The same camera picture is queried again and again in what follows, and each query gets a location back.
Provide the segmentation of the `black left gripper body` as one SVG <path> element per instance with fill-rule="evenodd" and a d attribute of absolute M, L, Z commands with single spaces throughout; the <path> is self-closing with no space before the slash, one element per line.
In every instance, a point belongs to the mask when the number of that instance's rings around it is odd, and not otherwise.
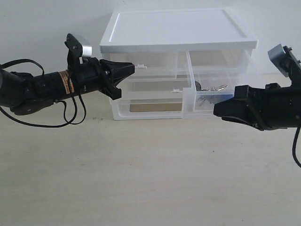
<path fill-rule="evenodd" d="M 106 90 L 112 88 L 112 82 L 109 75 L 102 67 L 100 60 L 95 57 L 88 58 L 82 64 L 79 59 L 68 60 L 68 72 L 71 75 L 71 81 L 75 94 L 83 93 L 84 87 L 86 92 L 100 91 L 106 93 Z"/>

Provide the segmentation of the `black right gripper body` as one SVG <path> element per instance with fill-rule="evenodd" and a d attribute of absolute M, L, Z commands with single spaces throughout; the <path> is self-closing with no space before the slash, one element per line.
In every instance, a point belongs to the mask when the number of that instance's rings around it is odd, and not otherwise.
<path fill-rule="evenodd" d="M 260 131 L 296 127 L 296 87 L 244 86 L 244 124 Z"/>

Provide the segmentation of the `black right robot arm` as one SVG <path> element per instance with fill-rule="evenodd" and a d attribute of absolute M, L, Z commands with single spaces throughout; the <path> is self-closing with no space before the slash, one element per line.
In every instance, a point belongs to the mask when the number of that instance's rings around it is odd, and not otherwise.
<path fill-rule="evenodd" d="M 236 86 L 234 97 L 214 105 L 213 114 L 224 121 L 260 131 L 296 128 L 301 123 L 301 70 L 290 66 L 291 85 L 270 83 L 265 88 Z"/>

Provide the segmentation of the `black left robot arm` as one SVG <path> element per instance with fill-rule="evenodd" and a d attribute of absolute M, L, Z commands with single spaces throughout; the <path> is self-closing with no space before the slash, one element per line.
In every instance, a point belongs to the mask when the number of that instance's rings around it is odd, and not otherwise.
<path fill-rule="evenodd" d="M 0 66 L 0 105 L 16 115 L 28 115 L 51 106 L 72 95 L 100 91 L 112 100 L 122 97 L 117 85 L 135 73 L 132 63 L 89 58 L 67 70 L 33 76 L 30 73 L 8 72 L 16 64 L 30 59 L 7 62 Z"/>

